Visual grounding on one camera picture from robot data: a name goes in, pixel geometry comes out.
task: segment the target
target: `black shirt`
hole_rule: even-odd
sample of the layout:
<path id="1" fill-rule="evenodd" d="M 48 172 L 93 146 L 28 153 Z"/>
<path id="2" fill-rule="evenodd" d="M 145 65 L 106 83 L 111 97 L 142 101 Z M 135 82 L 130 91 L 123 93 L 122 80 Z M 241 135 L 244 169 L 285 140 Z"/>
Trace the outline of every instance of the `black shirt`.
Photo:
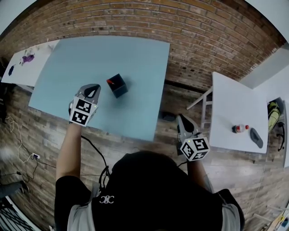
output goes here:
<path id="1" fill-rule="evenodd" d="M 114 203 L 100 203 L 101 196 Z M 55 223 L 66 231 L 73 205 L 89 201 L 90 191 L 74 176 L 56 182 Z M 222 228 L 222 200 L 190 181 L 162 154 L 126 154 L 112 169 L 101 195 L 92 200 L 98 230 L 216 230 Z"/>

